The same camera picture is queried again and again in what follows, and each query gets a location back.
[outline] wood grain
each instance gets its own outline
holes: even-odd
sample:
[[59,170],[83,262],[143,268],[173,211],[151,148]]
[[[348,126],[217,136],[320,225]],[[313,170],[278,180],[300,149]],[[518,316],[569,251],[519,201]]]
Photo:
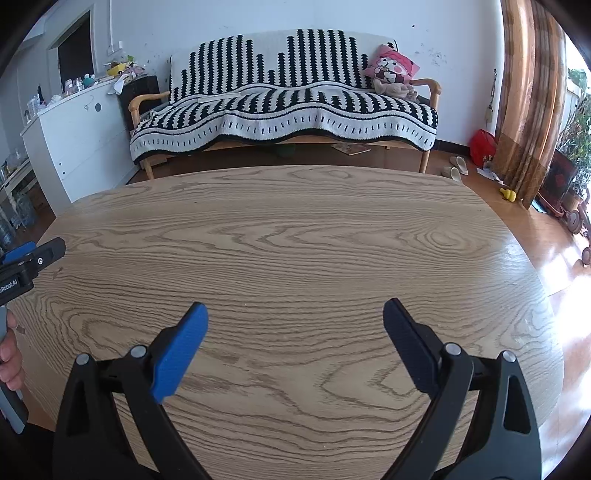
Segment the wood grain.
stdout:
[[515,351],[538,424],[560,393],[537,274],[490,207],[443,177],[187,174],[81,199],[43,240],[56,235],[66,256],[11,305],[30,390],[55,417],[77,353],[121,355],[202,301],[209,331],[165,407],[214,479],[380,478],[428,404],[382,326],[394,296],[471,354]]

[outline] sofa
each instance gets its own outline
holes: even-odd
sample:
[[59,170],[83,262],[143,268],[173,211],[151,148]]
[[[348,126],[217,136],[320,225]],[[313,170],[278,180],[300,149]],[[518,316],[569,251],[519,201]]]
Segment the sofa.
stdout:
[[[273,31],[205,42],[170,59],[170,90],[129,104],[131,155],[153,179],[154,160],[252,144],[335,141],[416,148],[425,172],[441,87],[420,103],[378,95],[363,75],[389,39],[341,30]],[[168,105],[140,118],[142,101]]]

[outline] red bag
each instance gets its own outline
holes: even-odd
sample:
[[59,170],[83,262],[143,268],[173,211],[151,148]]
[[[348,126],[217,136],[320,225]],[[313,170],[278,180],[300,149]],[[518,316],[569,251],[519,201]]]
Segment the red bag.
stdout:
[[470,140],[470,156],[472,157],[474,165],[482,168],[484,162],[488,160],[488,157],[494,157],[495,153],[495,137],[485,130],[479,130],[476,132]]

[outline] finger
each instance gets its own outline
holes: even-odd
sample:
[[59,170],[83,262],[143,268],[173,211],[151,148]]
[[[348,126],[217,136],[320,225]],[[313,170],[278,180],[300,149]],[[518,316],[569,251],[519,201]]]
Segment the finger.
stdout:
[[22,354],[17,351],[8,362],[0,365],[0,380],[4,383],[10,382],[10,380],[17,376],[21,368]]
[[23,369],[20,370],[19,373],[17,373],[17,376],[14,377],[12,380],[10,380],[10,382],[8,382],[6,384],[6,386],[8,387],[9,390],[15,391],[15,390],[19,390],[20,388],[22,388],[22,386],[25,384],[25,371]]
[[17,318],[14,316],[13,312],[7,309],[6,312],[6,323],[8,328],[16,328],[17,327]]
[[18,352],[17,337],[12,330],[9,330],[2,343],[0,343],[0,360],[8,362],[16,352]]

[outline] curtain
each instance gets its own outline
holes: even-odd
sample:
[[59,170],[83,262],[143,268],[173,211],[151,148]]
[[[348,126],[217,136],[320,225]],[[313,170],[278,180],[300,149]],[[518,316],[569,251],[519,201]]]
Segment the curtain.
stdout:
[[493,170],[529,208],[548,172],[566,96],[566,43],[535,0],[502,0],[505,73]]

